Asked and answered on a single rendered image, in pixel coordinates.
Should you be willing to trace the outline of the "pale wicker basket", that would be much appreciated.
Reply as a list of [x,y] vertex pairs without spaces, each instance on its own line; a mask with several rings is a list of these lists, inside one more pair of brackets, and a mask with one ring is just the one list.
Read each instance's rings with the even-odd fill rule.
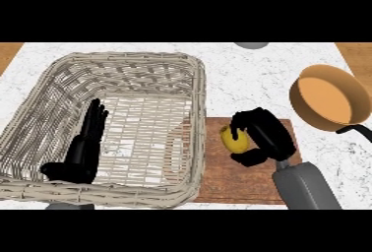
[[[91,184],[50,181],[91,100],[107,111]],[[205,168],[205,69],[182,53],[70,53],[54,60],[0,133],[0,200],[168,209]]]

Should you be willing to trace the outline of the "yellow lemon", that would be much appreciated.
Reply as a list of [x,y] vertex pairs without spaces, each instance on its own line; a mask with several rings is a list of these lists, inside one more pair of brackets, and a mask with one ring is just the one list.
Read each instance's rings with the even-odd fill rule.
[[225,125],[221,128],[219,135],[222,144],[233,154],[241,154],[247,151],[249,141],[247,141],[247,135],[243,131],[236,130],[237,138],[233,139],[231,128],[228,125]]

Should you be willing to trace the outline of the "brown wooden cutting board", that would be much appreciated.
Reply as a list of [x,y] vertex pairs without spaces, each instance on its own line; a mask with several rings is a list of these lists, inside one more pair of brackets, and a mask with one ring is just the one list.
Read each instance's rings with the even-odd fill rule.
[[[274,160],[243,167],[230,158],[219,130],[228,124],[227,117],[208,117],[205,140],[205,169],[200,179],[196,203],[283,205],[271,173]],[[190,155],[190,119],[184,118],[165,137],[162,176],[165,183],[178,185],[187,174],[187,156]]]

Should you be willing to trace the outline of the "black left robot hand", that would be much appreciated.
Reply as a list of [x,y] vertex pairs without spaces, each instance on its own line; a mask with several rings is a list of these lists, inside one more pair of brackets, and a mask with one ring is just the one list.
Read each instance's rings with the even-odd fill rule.
[[100,141],[109,111],[100,99],[91,100],[79,134],[72,138],[63,162],[48,162],[39,172],[48,180],[89,184],[95,178]]

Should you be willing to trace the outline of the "grey round object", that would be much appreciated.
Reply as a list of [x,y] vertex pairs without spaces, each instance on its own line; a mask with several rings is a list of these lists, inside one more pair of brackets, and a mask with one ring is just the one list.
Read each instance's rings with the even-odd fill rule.
[[259,49],[267,46],[268,42],[234,42],[234,44],[244,49]]

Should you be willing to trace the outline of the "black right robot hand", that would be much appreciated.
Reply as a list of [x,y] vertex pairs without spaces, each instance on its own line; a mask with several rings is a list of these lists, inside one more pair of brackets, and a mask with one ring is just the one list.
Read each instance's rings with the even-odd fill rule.
[[261,107],[240,111],[231,116],[231,138],[237,139],[236,130],[246,131],[256,148],[241,154],[231,154],[231,159],[244,167],[258,165],[272,158],[286,160],[296,148],[289,132],[275,116]]

